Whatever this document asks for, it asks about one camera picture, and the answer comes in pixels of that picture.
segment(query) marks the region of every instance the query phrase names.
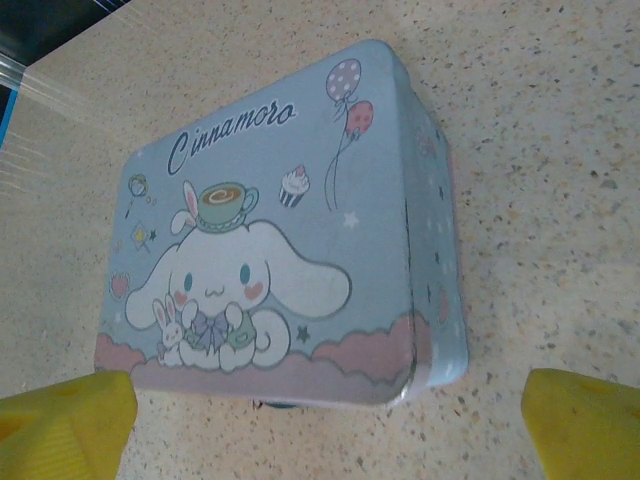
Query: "cinnamoroll lunch box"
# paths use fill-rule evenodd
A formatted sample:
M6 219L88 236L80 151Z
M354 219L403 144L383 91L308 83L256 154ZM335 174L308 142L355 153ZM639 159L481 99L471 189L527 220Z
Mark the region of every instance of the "cinnamoroll lunch box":
M468 363L449 149L358 43L135 152L95 367L138 387L376 405Z

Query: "green teacup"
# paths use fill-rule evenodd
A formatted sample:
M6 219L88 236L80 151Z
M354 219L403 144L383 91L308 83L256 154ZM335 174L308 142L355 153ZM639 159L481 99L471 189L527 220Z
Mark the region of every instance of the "green teacup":
M240 183L219 183L207 188L198 198L198 226L206 231L219 231L234 219L242 223L244 216L258 203L258 190Z

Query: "speckled beige surface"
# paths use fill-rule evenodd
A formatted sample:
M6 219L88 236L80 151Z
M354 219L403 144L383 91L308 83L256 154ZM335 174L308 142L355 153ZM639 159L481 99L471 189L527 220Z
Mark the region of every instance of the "speckled beige surface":
M17 102L0 396L92 370L131 151L377 37L453 147L469 373L388 411L140 391L119 478L543 478L530 368L640 385L638 25L634 0L134 0L30 68Z

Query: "pink cheek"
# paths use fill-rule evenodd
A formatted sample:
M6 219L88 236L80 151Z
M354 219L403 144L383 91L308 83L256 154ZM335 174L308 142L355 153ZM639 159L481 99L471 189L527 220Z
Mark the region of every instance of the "pink cheek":
M176 305L179 307L183 307L185 303L187 303L187 294L182 293L179 290L173 294L173 299L176 301Z
M260 296L262 290L264 290L264 285L262 285L262 282L256 283L253 287L247 285L246 287L244 287L244 296L249 300L255 300Z

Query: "blue eye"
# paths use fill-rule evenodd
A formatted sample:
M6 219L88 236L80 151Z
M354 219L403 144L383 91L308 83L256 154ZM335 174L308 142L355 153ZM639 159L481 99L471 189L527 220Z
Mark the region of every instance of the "blue eye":
M185 290L185 292L188 292L189 290L191 290L192 286L193 286L193 275L191 275L190 273L187 273L187 276L184 277L184 290Z
M249 283L249 278L251 278L251 269L249 268L249 265L245 263L240 269L240 281L243 285L246 285Z

